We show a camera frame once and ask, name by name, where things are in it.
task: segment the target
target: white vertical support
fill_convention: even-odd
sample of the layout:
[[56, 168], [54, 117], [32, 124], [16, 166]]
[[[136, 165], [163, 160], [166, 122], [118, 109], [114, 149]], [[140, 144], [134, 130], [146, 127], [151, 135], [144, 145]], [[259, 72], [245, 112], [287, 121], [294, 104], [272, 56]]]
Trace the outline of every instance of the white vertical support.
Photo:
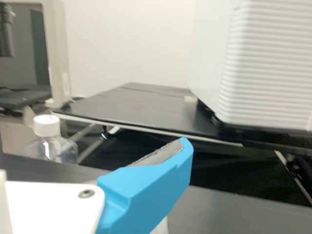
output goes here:
[[11, 218], [5, 191], [6, 173], [0, 170], [0, 233], [12, 234]]

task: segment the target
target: white wall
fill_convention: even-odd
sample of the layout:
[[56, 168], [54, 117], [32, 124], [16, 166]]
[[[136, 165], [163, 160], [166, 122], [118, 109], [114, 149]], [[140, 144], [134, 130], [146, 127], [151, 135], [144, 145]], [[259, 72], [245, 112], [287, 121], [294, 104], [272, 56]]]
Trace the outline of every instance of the white wall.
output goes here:
[[64, 1], [74, 96], [130, 81], [186, 87], [195, 0]]

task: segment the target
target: metal rod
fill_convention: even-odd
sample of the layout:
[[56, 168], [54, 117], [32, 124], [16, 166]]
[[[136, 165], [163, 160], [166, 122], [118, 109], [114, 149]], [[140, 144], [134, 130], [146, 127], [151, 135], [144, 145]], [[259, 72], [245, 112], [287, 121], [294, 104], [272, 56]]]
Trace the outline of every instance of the metal rod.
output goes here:
[[79, 132], [72, 135], [69, 139], [76, 142], [83, 138], [85, 135], [87, 135], [89, 132], [91, 132], [97, 125], [94, 123], [89, 124], [87, 127], [83, 128]]
[[95, 142], [93, 142], [87, 149], [85, 149], [78, 157], [78, 164], [84, 161], [86, 157], [90, 155], [90, 153], [96, 150], [97, 147], [100, 146], [104, 142], [104, 140], [105, 139], [103, 137], [100, 137]]

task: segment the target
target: white machine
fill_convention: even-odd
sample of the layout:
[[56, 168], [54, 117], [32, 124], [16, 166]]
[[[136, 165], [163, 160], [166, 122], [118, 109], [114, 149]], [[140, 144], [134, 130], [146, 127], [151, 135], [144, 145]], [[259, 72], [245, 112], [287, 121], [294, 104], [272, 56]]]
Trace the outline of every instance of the white machine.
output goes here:
[[10, 3], [43, 12], [49, 79], [52, 92], [52, 98], [46, 101], [46, 106], [50, 108], [62, 107], [71, 100], [63, 2], [61, 0], [0, 0], [0, 2], [3, 4], [7, 3], [7, 6], [3, 6], [5, 10], [0, 11], [0, 22], [4, 22], [5, 25], [4, 31], [0, 30], [0, 35], [4, 35], [4, 37], [0, 37], [0, 52], [6, 52], [6, 50], [9, 52], [13, 51], [4, 53], [6, 57], [15, 55], [14, 35], [11, 32], [11, 28], [14, 27], [14, 17], [19, 17], [19, 15], [14, 13], [14, 8], [10, 6]]
[[312, 1], [198, 0], [189, 88], [223, 123], [312, 131]]

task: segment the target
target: black table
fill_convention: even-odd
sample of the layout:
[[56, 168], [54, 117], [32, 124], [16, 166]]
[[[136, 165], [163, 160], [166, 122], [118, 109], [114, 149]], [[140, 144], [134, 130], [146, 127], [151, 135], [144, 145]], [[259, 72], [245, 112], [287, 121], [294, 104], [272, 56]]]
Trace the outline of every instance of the black table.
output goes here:
[[[108, 171], [0, 155], [9, 180], [85, 182]], [[169, 214], [171, 234], [310, 233], [310, 208], [189, 186]]]
[[66, 120], [312, 155], [310, 139], [286, 133], [220, 128], [212, 122], [211, 113], [197, 103], [188, 89], [128, 83], [70, 103], [53, 113]]
[[48, 85], [12, 85], [0, 89], [0, 107], [10, 110], [19, 110], [49, 98], [51, 87]]

